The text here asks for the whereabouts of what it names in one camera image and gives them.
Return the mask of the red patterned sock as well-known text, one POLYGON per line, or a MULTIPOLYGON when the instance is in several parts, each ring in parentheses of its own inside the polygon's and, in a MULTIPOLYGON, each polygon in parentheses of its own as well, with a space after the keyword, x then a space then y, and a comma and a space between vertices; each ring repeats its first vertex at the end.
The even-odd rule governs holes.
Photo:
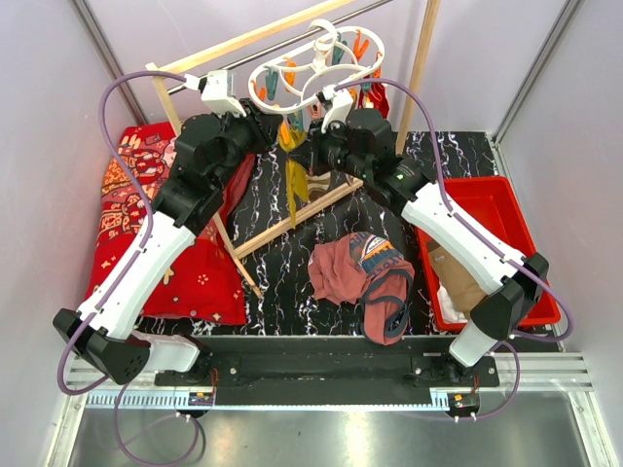
POLYGON ((383 83, 369 83, 361 86, 358 106, 360 108, 374 108, 378 110, 384 119, 389 113, 389 103, 386 87, 383 83))

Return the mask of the white plastic clip hanger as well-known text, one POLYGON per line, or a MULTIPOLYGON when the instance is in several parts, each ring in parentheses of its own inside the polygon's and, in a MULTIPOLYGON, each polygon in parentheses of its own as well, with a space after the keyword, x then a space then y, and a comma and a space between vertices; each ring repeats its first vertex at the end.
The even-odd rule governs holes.
POLYGON ((385 60, 385 44, 362 26, 336 26, 315 19, 317 35, 257 66, 248 79, 251 100, 263 111, 286 115, 316 102, 316 89, 335 79, 345 84, 373 75, 385 60))

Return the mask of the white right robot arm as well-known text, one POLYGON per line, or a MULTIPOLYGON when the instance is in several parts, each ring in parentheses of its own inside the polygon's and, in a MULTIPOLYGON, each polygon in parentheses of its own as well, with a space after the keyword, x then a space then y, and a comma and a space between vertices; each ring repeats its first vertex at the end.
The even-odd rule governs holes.
POLYGON ((361 180, 371 199, 428 234, 485 292, 441 364, 447 382, 464 385, 475 377, 481 358, 540 301, 549 264, 487 230, 452 200, 442 180, 396 155, 395 143, 379 111, 358 109, 342 122, 313 120, 301 147, 302 161, 313 173, 336 170, 361 180))

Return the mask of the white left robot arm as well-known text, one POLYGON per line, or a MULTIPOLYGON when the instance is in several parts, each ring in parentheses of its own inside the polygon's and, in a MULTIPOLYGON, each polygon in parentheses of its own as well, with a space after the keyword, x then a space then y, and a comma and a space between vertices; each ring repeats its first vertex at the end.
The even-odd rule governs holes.
POLYGON ((182 125, 171 173, 127 251, 78 309, 56 314, 53 325, 66 342, 56 371, 62 392, 74 392, 64 379, 70 353, 118 384, 144 370, 176 372, 191 385, 208 378, 210 362, 194 340, 145 335, 134 325, 165 272, 217 214, 244 159, 276 144, 282 118, 275 109, 249 98, 239 104, 239 115, 201 114, 182 125))

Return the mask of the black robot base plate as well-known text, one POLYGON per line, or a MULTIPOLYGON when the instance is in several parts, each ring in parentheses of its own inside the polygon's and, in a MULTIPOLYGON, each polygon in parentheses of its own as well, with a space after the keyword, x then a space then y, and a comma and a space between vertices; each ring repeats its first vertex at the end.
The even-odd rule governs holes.
POLYGON ((216 385, 219 409, 241 406, 336 411, 443 408, 437 390, 499 386, 493 358, 462 370, 449 360, 447 337, 407 337, 381 346, 361 337, 210 337, 187 374, 155 377, 158 386, 216 385))

